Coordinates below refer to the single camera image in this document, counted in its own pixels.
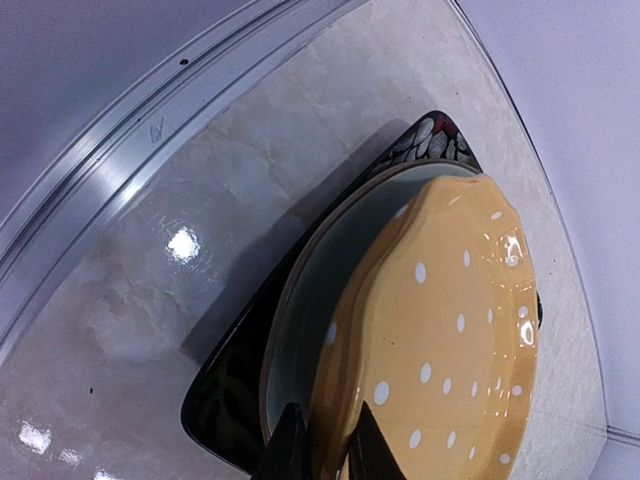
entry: ceramic dish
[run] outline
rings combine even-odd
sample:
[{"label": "ceramic dish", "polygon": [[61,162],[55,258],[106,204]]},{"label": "ceramic dish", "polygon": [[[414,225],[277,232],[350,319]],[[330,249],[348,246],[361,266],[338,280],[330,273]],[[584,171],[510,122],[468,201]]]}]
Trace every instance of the ceramic dish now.
[{"label": "ceramic dish", "polygon": [[493,180],[439,177],[348,282],[311,404],[314,478],[335,479],[362,402],[409,480],[506,479],[535,380],[535,277]]},{"label": "ceramic dish", "polygon": [[287,403],[299,403],[308,419],[315,371],[334,309],[389,219],[433,178],[475,173],[453,162],[393,167],[357,190],[320,225],[296,260],[269,335],[259,399],[265,441]]}]

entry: light blue plate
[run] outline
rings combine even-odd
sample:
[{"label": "light blue plate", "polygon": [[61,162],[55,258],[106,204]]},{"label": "light blue plate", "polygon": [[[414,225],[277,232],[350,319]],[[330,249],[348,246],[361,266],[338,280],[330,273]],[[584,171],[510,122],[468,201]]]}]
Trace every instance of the light blue plate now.
[{"label": "light blue plate", "polygon": [[410,163],[361,187],[320,225],[283,289],[260,378],[260,419],[268,440],[287,403],[308,419],[315,372],[334,309],[351,274],[396,212],[442,175],[476,172],[454,162]]}]

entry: yellow plate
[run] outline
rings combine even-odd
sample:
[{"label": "yellow plate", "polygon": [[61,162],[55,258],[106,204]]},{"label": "yellow plate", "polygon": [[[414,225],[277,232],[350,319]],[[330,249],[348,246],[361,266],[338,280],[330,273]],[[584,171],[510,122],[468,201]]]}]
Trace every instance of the yellow plate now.
[{"label": "yellow plate", "polygon": [[311,391],[327,327],[354,270],[385,225],[434,178],[475,176],[459,162],[410,162],[375,176],[322,222],[282,289],[260,375],[265,442],[288,403],[309,419]]},{"label": "yellow plate", "polygon": [[336,478],[363,401],[409,480],[508,478],[536,319],[517,212],[489,177],[432,181],[377,237],[334,313],[311,400],[314,478]]}]

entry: white polka dot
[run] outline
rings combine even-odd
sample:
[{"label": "white polka dot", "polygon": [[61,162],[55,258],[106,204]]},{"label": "white polka dot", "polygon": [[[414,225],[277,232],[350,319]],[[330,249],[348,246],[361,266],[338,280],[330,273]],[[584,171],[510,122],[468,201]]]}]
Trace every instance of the white polka dot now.
[{"label": "white polka dot", "polygon": [[445,395],[449,395],[450,391],[451,391],[451,379],[447,378],[444,381],[444,384],[442,385],[442,393],[444,393]]},{"label": "white polka dot", "polygon": [[431,378],[431,364],[425,363],[422,366],[422,370],[420,370],[420,381],[422,383],[427,383]]},{"label": "white polka dot", "polygon": [[461,313],[460,315],[458,315],[458,332],[462,333],[462,331],[464,330],[464,324],[464,314]]},{"label": "white polka dot", "polygon": [[402,215],[404,215],[404,212],[407,211],[407,208],[409,208],[408,204],[402,207],[400,210],[398,210],[396,214],[393,216],[393,218],[400,218]]},{"label": "white polka dot", "polygon": [[416,263],[416,281],[418,283],[424,283],[427,280],[427,267],[424,263]]},{"label": "white polka dot", "polygon": [[409,448],[416,448],[420,444],[420,440],[422,440],[422,433],[415,429],[409,439]]},{"label": "white polka dot", "polygon": [[389,384],[387,382],[380,382],[376,385],[376,390],[373,393],[373,401],[376,405],[384,405],[389,399]]},{"label": "white polka dot", "polygon": [[456,432],[451,432],[449,434],[449,438],[447,439],[447,448],[453,448],[453,445],[456,443]]},{"label": "white polka dot", "polygon": [[333,342],[336,341],[336,335],[338,333],[338,326],[336,322],[331,322],[329,325],[329,330],[327,331],[327,345],[333,345]]}]

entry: marble surface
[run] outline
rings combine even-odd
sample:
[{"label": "marble surface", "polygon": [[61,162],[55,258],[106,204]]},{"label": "marble surface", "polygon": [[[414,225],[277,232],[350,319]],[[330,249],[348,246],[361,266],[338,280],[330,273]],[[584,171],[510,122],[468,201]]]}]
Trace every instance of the marble surface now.
[{"label": "marble surface", "polygon": [[606,422],[576,265],[517,115],[448,0],[372,0],[169,161],[3,365],[0,477],[243,478],[182,430],[190,382],[323,206],[434,108],[520,211],[544,300],[512,478],[587,478]]}]

